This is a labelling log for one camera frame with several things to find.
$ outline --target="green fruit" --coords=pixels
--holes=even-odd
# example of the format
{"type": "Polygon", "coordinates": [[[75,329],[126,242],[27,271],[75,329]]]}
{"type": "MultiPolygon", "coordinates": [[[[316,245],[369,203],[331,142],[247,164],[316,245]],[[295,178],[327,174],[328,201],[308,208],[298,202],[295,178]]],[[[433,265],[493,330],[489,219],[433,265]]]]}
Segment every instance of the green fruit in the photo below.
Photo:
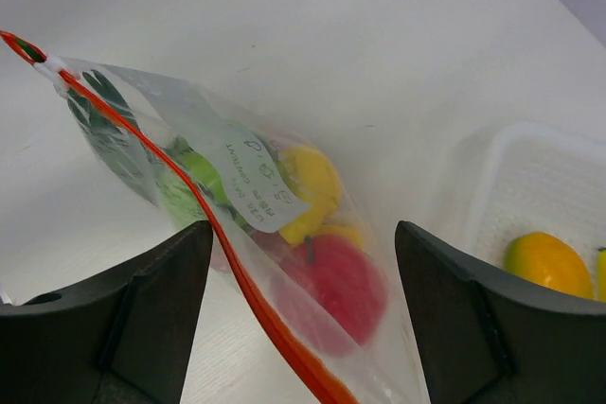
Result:
{"type": "MultiPolygon", "coordinates": [[[[246,220],[236,211],[225,195],[221,176],[201,154],[187,150],[177,156],[175,161],[199,184],[203,196],[223,210],[227,210],[232,219],[241,227],[246,220]]],[[[157,180],[161,203],[178,229],[189,226],[196,220],[205,220],[206,216],[193,193],[185,182],[170,169],[166,169],[157,180]]]]}

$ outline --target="yellow lemon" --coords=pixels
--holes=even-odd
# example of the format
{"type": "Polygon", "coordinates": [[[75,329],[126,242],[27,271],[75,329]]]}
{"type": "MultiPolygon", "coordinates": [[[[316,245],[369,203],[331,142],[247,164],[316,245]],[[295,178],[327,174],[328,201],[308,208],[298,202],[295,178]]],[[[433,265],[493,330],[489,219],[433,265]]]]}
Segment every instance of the yellow lemon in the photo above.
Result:
{"type": "Polygon", "coordinates": [[[591,276],[577,252],[543,232],[513,240],[506,251],[505,270],[552,290],[594,298],[591,276]]]}
{"type": "Polygon", "coordinates": [[[277,167],[286,185],[311,207],[280,229],[291,245],[303,243],[332,215],[341,202],[341,179],[330,160],[318,149],[294,146],[280,153],[277,167]]]}
{"type": "Polygon", "coordinates": [[[597,257],[597,299],[606,303],[606,248],[599,248],[597,257]]]}
{"type": "Polygon", "coordinates": [[[344,226],[339,224],[322,224],[320,228],[313,234],[314,237],[323,235],[336,235],[346,238],[351,243],[363,250],[365,247],[364,235],[359,229],[354,226],[344,226]]]}

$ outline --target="sticker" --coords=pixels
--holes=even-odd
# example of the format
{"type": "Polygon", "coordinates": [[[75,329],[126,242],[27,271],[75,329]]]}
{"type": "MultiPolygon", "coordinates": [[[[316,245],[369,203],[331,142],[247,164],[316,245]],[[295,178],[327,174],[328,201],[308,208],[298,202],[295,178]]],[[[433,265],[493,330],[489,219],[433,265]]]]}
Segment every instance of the sticker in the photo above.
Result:
{"type": "Polygon", "coordinates": [[[215,113],[193,84],[103,66],[133,86],[216,169],[227,199],[253,228],[276,232],[310,208],[284,183],[263,142],[241,124],[215,113]]]}

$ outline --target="clear plastic bag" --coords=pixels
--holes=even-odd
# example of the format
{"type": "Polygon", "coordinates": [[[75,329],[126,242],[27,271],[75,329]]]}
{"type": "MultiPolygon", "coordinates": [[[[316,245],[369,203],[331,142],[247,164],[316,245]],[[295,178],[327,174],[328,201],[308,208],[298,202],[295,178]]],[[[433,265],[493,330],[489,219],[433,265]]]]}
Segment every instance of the clear plastic bag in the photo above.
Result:
{"type": "Polygon", "coordinates": [[[235,278],[320,402],[420,401],[400,283],[389,281],[368,223],[322,151],[190,82],[59,59],[2,36],[53,81],[125,185],[176,229],[210,221],[219,239],[211,267],[235,278]]]}

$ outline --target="fake fruit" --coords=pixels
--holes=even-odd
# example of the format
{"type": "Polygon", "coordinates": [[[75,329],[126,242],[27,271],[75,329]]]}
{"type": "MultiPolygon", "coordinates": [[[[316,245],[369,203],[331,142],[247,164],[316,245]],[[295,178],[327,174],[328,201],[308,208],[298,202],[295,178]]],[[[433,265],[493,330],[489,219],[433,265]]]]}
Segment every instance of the fake fruit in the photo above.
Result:
{"type": "Polygon", "coordinates": [[[280,153],[277,168],[284,183],[311,207],[279,233],[291,245],[303,243],[341,202],[341,180],[330,160],[318,149],[294,146],[280,153]]]}
{"type": "Polygon", "coordinates": [[[606,248],[599,248],[597,257],[597,299],[606,303],[606,248]]]}
{"type": "Polygon", "coordinates": [[[272,277],[271,293],[303,341],[342,357],[371,340],[387,307],[387,287],[353,243],[336,235],[308,237],[280,268],[284,273],[272,277]]]}
{"type": "Polygon", "coordinates": [[[342,224],[322,224],[319,229],[315,231],[315,235],[322,236],[324,234],[335,234],[337,236],[344,237],[361,250],[363,250],[365,247],[364,235],[354,226],[342,224]]]}
{"type": "Polygon", "coordinates": [[[290,255],[293,251],[293,246],[287,243],[277,232],[253,231],[250,237],[263,252],[276,261],[290,255]]]}
{"type": "MultiPolygon", "coordinates": [[[[246,220],[236,211],[227,199],[221,176],[200,153],[190,149],[175,158],[175,161],[193,177],[202,188],[203,195],[215,206],[227,210],[238,225],[246,225],[246,220]]],[[[170,169],[166,169],[158,179],[162,206],[169,212],[177,228],[183,229],[196,220],[205,220],[202,207],[196,201],[181,178],[170,169]]]]}
{"type": "Polygon", "coordinates": [[[594,298],[591,276],[577,252],[543,232],[513,240],[506,250],[505,270],[552,290],[594,298]]]}

